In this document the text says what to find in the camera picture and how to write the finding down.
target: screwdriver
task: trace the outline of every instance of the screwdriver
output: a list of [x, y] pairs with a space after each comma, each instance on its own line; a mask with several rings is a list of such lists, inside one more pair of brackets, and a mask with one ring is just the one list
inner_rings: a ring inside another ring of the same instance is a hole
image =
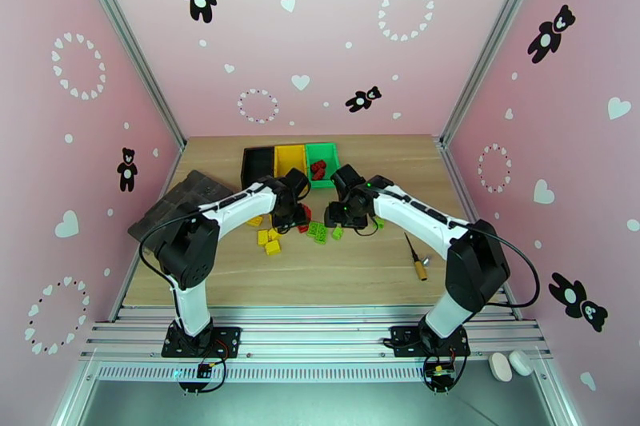
[[411, 257], [414, 258], [415, 272], [416, 272], [416, 274], [418, 274], [418, 277], [420, 278], [420, 281], [426, 281], [426, 269], [425, 269], [425, 266], [422, 263], [422, 261], [420, 261], [420, 259], [418, 258], [418, 254], [415, 253], [414, 247], [413, 247], [413, 245], [411, 245], [411, 241], [409, 240], [409, 236], [406, 235], [406, 232], [405, 232], [405, 237], [406, 237], [407, 243], [409, 244], [409, 249], [411, 249]]

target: wooden table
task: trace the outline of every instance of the wooden table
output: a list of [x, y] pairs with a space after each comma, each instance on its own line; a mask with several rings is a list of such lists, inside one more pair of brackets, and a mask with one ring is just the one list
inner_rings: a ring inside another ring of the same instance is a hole
[[[464, 217], [446, 168], [429, 136], [194, 137], [187, 144], [171, 186], [192, 169], [240, 190], [243, 149], [250, 146], [335, 142], [341, 164], [364, 178], [381, 174], [419, 200], [455, 217]], [[335, 189], [313, 189], [304, 203], [313, 220], [336, 198]], [[262, 224], [268, 228], [268, 216]], [[410, 250], [396, 225], [387, 222], [372, 237], [345, 230], [341, 241], [325, 246], [292, 229], [281, 238], [282, 253], [268, 257], [257, 245], [257, 231], [243, 225], [218, 245], [206, 281], [210, 305], [432, 305], [444, 290], [445, 263], [413, 237], [422, 258], [432, 255], [429, 280], [420, 281]], [[125, 305], [172, 305], [166, 283], [139, 265]]]

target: pink backdrop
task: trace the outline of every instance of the pink backdrop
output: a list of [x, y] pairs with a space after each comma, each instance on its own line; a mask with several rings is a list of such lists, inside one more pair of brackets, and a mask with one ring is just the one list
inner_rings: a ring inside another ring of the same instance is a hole
[[503, 0], [217, 0], [210, 23], [187, 0], [119, 2], [190, 137], [438, 134]]
[[[108, 317], [134, 255], [126, 229], [177, 147], [98, 0], [0, 10], [0, 422], [32, 426], [51, 421], [93, 321]], [[135, 150], [133, 192], [119, 188], [122, 147]]]
[[[640, 415], [639, 1], [525, 0], [453, 144], [481, 216], [538, 266], [542, 295], [528, 314], [586, 424], [597, 426]], [[563, 4], [575, 23], [556, 53], [532, 63], [538, 26]], [[526, 266], [515, 257], [510, 265], [516, 296], [528, 299]], [[581, 281], [607, 309], [602, 332], [565, 314], [552, 273]]]

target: black mounting plate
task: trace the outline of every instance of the black mounting plate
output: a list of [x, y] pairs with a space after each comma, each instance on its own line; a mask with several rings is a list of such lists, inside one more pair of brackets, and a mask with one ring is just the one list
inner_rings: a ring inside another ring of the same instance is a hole
[[451, 347], [456, 356], [469, 356], [471, 351], [469, 350], [469, 343], [466, 338], [466, 333], [462, 327], [459, 327], [455, 332], [446, 339], [446, 343], [436, 350], [435, 353], [428, 354], [422, 347], [420, 340], [420, 333], [418, 326], [392, 326], [389, 328], [391, 332], [391, 341], [414, 344], [413, 347], [394, 347], [394, 355], [396, 357], [412, 357], [412, 356], [450, 356], [449, 347]]
[[[165, 358], [204, 358], [204, 353], [208, 350], [207, 357], [219, 359], [226, 355], [226, 358], [234, 359], [238, 356], [241, 333], [242, 328], [214, 327], [211, 321], [196, 337], [192, 337], [187, 336], [176, 322], [172, 321], [166, 331], [161, 355]], [[226, 349], [219, 343], [210, 345], [211, 341], [216, 340], [222, 342]]]

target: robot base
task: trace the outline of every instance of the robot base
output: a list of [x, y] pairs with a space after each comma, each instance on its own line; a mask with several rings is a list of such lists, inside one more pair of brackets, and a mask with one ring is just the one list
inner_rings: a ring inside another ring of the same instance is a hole
[[234, 359], [238, 356], [241, 332], [242, 328], [239, 327], [214, 327], [214, 321], [211, 320], [197, 336], [188, 336], [174, 320], [166, 332], [161, 355], [165, 358], [207, 356], [218, 359], [226, 355], [226, 358]]
[[[412, 357], [412, 356], [450, 356], [449, 348], [452, 348], [456, 356], [469, 356], [469, 343], [466, 338], [466, 332], [459, 327], [449, 336], [441, 347], [434, 351], [427, 352], [426, 347], [420, 339], [418, 326], [392, 326], [391, 342], [398, 343], [398, 347], [394, 347], [394, 355], [396, 357]], [[415, 344], [415, 346], [407, 347], [400, 344]]]

